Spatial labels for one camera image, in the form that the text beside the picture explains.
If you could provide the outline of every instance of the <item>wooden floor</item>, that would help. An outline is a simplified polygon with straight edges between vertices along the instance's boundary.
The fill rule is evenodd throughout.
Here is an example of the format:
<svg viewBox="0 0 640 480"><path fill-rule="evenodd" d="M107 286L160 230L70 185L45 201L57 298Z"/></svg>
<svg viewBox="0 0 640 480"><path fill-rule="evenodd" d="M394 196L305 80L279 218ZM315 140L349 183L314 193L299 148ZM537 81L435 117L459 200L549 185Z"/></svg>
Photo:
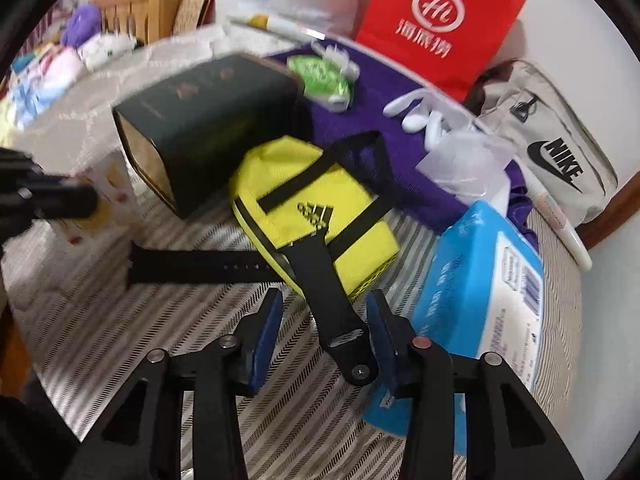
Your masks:
<svg viewBox="0 0 640 480"><path fill-rule="evenodd" d="M22 385L31 368L27 349L8 306L0 319L0 393L20 397Z"/></svg>

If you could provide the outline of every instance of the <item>purple cloth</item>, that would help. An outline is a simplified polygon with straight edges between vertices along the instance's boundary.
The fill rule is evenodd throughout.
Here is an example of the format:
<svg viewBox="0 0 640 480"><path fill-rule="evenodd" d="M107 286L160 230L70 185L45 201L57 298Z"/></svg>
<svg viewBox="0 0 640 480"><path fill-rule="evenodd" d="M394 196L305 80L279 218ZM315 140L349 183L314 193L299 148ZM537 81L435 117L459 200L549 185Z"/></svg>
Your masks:
<svg viewBox="0 0 640 480"><path fill-rule="evenodd" d="M102 14L100 9L92 4L84 4L79 6L69 19L60 43L80 48L101 30Z"/></svg>
<svg viewBox="0 0 640 480"><path fill-rule="evenodd" d="M423 136L406 134L402 130L399 118L387 118L382 114L382 109L389 101L420 88L420 85L386 64L338 41L321 43L325 46L338 43L341 48L347 50L351 60L360 67L360 78L354 86L353 107L344 113L334 114L314 102L309 102L314 125L313 142L321 148L327 148L338 139L366 130L379 130L385 139L394 181L400 188L398 207L434 232L442 233L453 225L468 207L415 169L425 155ZM309 46L305 46L277 54L273 59L286 63L288 57L297 54L313 53ZM385 189L383 179L376 173L371 152L363 153L356 165L366 170L366 175L361 178L364 184L376 192ZM535 234L529 231L525 224L530 211L530 207L527 210L526 202L530 205L530 201L522 195L522 189L526 192L526 188L520 168L512 163L508 167L508 173L512 179L511 198L517 203L517 213L514 216L510 201L508 216L527 239L533 242L534 247L537 247Z"/></svg>

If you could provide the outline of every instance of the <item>black strap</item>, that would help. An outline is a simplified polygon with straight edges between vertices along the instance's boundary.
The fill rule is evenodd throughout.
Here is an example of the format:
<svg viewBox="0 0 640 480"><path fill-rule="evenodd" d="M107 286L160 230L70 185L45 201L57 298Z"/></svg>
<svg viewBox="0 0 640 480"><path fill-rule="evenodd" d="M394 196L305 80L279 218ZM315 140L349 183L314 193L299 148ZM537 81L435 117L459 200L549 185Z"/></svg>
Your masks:
<svg viewBox="0 0 640 480"><path fill-rule="evenodd" d="M127 284L282 282L257 251L165 251L131 243Z"/></svg>
<svg viewBox="0 0 640 480"><path fill-rule="evenodd" d="M354 168L362 166L361 154L366 147L372 147L376 170L388 191L375 199L357 218L344 228L330 243L329 252L332 260L337 260L349 247L369 229L371 229L395 204L395 192L392 185L391 163L386 151L385 139L379 131L371 130L345 139L337 140L306 170L287 180L276 189L258 200L258 205L265 213L286 202L296 193L305 189L334 164L346 164L349 155L353 155Z"/></svg>
<svg viewBox="0 0 640 480"><path fill-rule="evenodd" d="M356 386L372 383L378 364L369 344L369 327L354 312L324 243L327 228L284 246L309 310L318 326L320 346Z"/></svg>

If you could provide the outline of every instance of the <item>white circle logo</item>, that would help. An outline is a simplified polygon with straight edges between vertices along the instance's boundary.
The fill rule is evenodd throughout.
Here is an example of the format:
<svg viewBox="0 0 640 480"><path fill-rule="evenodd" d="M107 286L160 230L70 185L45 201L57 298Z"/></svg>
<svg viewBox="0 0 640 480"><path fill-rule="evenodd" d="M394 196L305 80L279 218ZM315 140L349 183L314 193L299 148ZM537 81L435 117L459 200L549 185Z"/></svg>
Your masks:
<svg viewBox="0 0 640 480"><path fill-rule="evenodd" d="M451 32L465 19L462 0L413 0L415 19L431 32Z"/></svg>

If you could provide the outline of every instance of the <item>red paper bag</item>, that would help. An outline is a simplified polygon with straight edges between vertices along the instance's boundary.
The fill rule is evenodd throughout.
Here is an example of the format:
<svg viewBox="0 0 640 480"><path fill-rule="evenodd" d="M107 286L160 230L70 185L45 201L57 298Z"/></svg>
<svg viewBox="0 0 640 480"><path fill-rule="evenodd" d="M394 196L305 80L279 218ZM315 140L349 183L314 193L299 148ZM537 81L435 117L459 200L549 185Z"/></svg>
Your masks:
<svg viewBox="0 0 640 480"><path fill-rule="evenodd" d="M462 101L524 0L371 0L357 41Z"/></svg>

